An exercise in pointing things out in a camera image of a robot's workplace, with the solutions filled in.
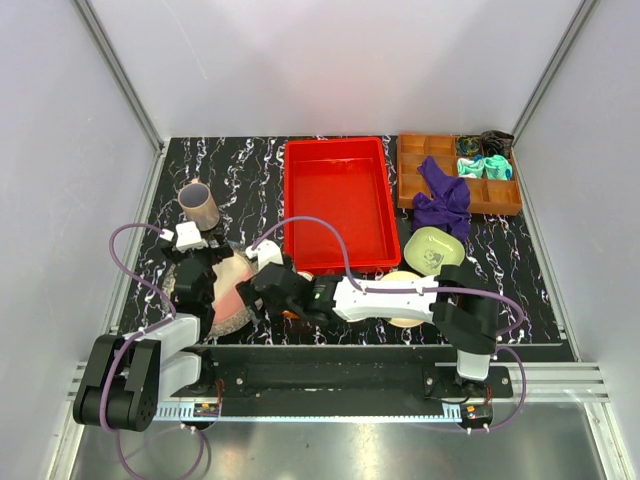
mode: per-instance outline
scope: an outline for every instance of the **wooden compartment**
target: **wooden compartment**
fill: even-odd
[[[428,155],[434,157],[444,173],[458,175],[454,135],[401,134],[398,136],[398,202],[400,208],[413,208],[413,197],[423,192],[432,198],[427,183],[418,172]],[[469,212],[492,215],[517,215],[522,210],[513,151],[509,163],[513,167],[511,180],[465,178],[471,192]]]
[[[451,155],[456,154],[456,137],[453,135],[426,135],[425,152],[429,155]]]

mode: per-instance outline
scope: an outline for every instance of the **white wall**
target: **white wall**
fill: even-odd
[[[640,472],[640,3],[600,2],[516,146],[580,352]]]
[[[93,0],[161,135],[510,130],[578,0]]]
[[[44,478],[152,151],[68,0],[0,3],[0,478]]]

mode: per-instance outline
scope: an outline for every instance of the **yellow-green bowl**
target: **yellow-green bowl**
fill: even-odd
[[[404,247],[404,259],[425,277],[438,275],[442,265],[460,265],[465,257],[459,240],[436,227],[415,231]]]

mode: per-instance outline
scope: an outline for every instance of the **purple cable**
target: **purple cable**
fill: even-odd
[[[345,245],[344,240],[340,236],[340,233],[338,233],[338,231],[333,227],[333,225],[317,217],[311,217],[308,215],[299,215],[296,217],[285,218],[284,220],[281,220],[278,223],[276,223],[273,227],[269,228],[269,230],[267,230],[266,233],[258,237],[258,239],[253,243],[252,247],[255,249],[260,244],[260,242],[262,242],[265,238],[271,235],[276,229],[282,227],[283,225],[286,225],[287,223],[295,222],[298,220],[306,220],[309,222],[319,223],[320,225],[331,230],[331,233],[333,233],[333,235],[336,237],[336,240],[338,240],[338,244],[340,244],[340,250],[342,250],[342,258],[344,260],[344,269],[345,269],[347,278],[349,279],[349,282],[351,282],[351,285],[353,285],[353,288],[355,288],[356,290],[359,290],[365,293],[367,292],[399,293],[399,294],[416,293],[415,288],[364,288],[363,289],[360,286],[360,284],[356,281],[356,279],[353,277],[353,273],[351,273],[351,267],[349,265],[349,255],[347,253],[347,246]],[[475,288],[461,288],[461,287],[431,287],[431,288],[424,288],[422,292],[423,293],[470,294],[470,295],[477,295],[481,297],[493,298],[494,300],[499,300],[502,303],[506,303],[516,311],[516,317],[517,317],[516,322],[513,325],[509,325],[508,327],[498,330],[496,332],[497,335],[504,335],[505,333],[509,333],[512,330],[515,330],[516,328],[518,328],[520,325],[522,325],[522,322],[524,322],[524,310],[522,310],[522,307],[512,299],[505,297],[504,295],[500,295],[499,293],[488,292],[486,290],[478,290]]]
[[[116,228],[114,232],[111,234],[111,238],[109,238],[109,253],[111,254],[111,258],[113,259],[115,264],[118,266],[120,270],[122,270],[125,273],[125,275],[133,278],[136,282],[141,283],[145,287],[149,288],[152,292],[157,293],[160,299],[163,300],[165,303],[167,303],[167,305],[169,305],[171,316],[145,329],[144,333],[151,333],[157,330],[158,328],[167,325],[169,322],[172,321],[173,318],[175,318],[176,307],[173,305],[173,303],[171,302],[171,299],[166,295],[166,293],[162,291],[161,288],[157,287],[156,285],[153,285],[151,282],[145,280],[139,275],[136,275],[135,272],[129,270],[118,258],[118,255],[116,254],[116,249],[115,249],[116,237],[124,230],[128,230],[130,228],[136,228],[136,227],[142,227],[142,228],[147,228],[149,230],[153,230],[158,235],[161,235],[163,233],[161,228],[156,227],[155,225],[151,225],[150,223],[128,223],[126,225],[122,225],[121,227]],[[129,349],[131,344],[135,342],[138,338],[140,338],[142,335],[143,335],[143,332],[138,331],[138,332],[135,332],[133,335],[131,335],[127,340],[125,340],[122,347],[120,347],[118,354],[113,359],[113,363],[111,364],[109,373],[107,373],[107,378],[104,382],[104,387],[102,390],[102,396],[100,397],[100,426],[106,432],[109,432],[109,433],[115,432],[115,430],[111,428],[107,423],[107,402],[109,399],[111,384],[113,383],[113,379],[116,376],[116,372],[118,371],[118,366],[120,365],[120,362],[122,361],[123,357],[127,353],[127,350]]]
[[[128,230],[130,228],[136,228],[136,227],[142,227],[142,228],[147,228],[149,230],[153,230],[158,235],[161,235],[163,233],[163,230],[161,228],[156,227],[155,225],[151,225],[149,223],[128,223],[126,225],[122,225],[121,227],[117,228],[111,234],[111,238],[109,238],[109,253],[111,254],[111,258],[113,259],[115,264],[118,266],[118,268],[125,273],[125,275],[127,275],[128,277],[131,277],[136,282],[139,282],[142,285],[144,285],[145,287],[149,288],[152,292],[157,293],[158,296],[160,297],[160,299],[163,300],[169,306],[169,311],[171,312],[171,314],[170,314],[169,317],[165,318],[164,320],[161,320],[158,323],[155,323],[155,324],[147,327],[143,331],[137,331],[137,332],[133,333],[122,344],[122,347],[120,347],[120,350],[118,351],[117,355],[113,359],[113,363],[111,364],[111,368],[109,369],[109,372],[107,373],[107,378],[105,379],[105,382],[104,382],[102,396],[100,397],[100,411],[99,411],[99,414],[100,414],[100,426],[102,427],[102,429],[105,430],[106,432],[115,433],[116,434],[116,450],[118,452],[118,458],[119,458],[120,463],[122,464],[123,468],[133,478],[136,478],[138,480],[147,480],[145,477],[142,477],[142,476],[138,475],[136,472],[134,472],[131,469],[131,467],[127,463],[127,459],[126,459],[124,453],[122,452],[122,444],[120,442],[120,432],[118,430],[115,430],[115,429],[111,428],[109,426],[108,422],[107,422],[107,402],[108,402],[108,399],[109,399],[109,391],[111,390],[111,385],[113,383],[113,379],[115,378],[116,372],[118,370],[118,366],[120,365],[120,362],[122,361],[122,358],[124,357],[124,355],[127,353],[127,350],[129,349],[131,344],[136,341],[136,339],[140,338],[142,335],[144,335],[146,333],[151,333],[151,332],[157,330],[158,328],[167,325],[168,323],[173,321],[173,319],[176,317],[176,307],[171,302],[171,299],[162,291],[162,289],[157,287],[156,285],[153,285],[151,282],[148,282],[147,280],[145,280],[144,278],[140,277],[139,275],[136,275],[133,271],[129,270],[120,261],[120,259],[118,258],[118,255],[116,255],[115,240],[116,240],[116,237],[118,236],[118,234],[120,232],[124,231],[124,230]],[[204,453],[204,445],[205,445],[206,439],[205,439],[204,435],[202,434],[202,432],[200,432],[199,430],[196,430],[196,432],[198,434],[198,437],[200,438],[200,453],[198,454],[198,457],[197,457],[195,463],[189,469],[189,471],[187,473],[185,473],[183,476],[181,476],[178,480],[185,480],[186,478],[190,477],[191,474],[193,474],[193,472],[196,470],[196,468],[198,468],[198,465],[200,465],[200,461],[202,460],[202,455]]]
[[[187,471],[187,473],[185,473],[184,475],[179,477],[177,480],[186,480],[191,475],[193,475],[193,472],[195,472],[196,468],[198,468],[198,465],[200,465],[200,462],[202,461],[202,456],[204,455],[204,445],[205,445],[207,440],[206,440],[204,434],[200,430],[193,429],[192,431],[194,431],[198,435],[198,438],[200,439],[200,451],[198,452],[198,456],[197,456],[196,461],[194,462],[193,466]],[[131,477],[136,478],[137,480],[149,480],[147,477],[143,477],[142,475],[138,475],[136,472],[134,472],[133,469],[131,468],[131,466],[127,463],[127,458],[125,457],[124,453],[122,452],[122,442],[120,441],[120,431],[119,430],[116,430],[116,450],[118,452],[118,458],[120,459],[120,463],[122,464],[124,469],[127,471],[127,473]]]

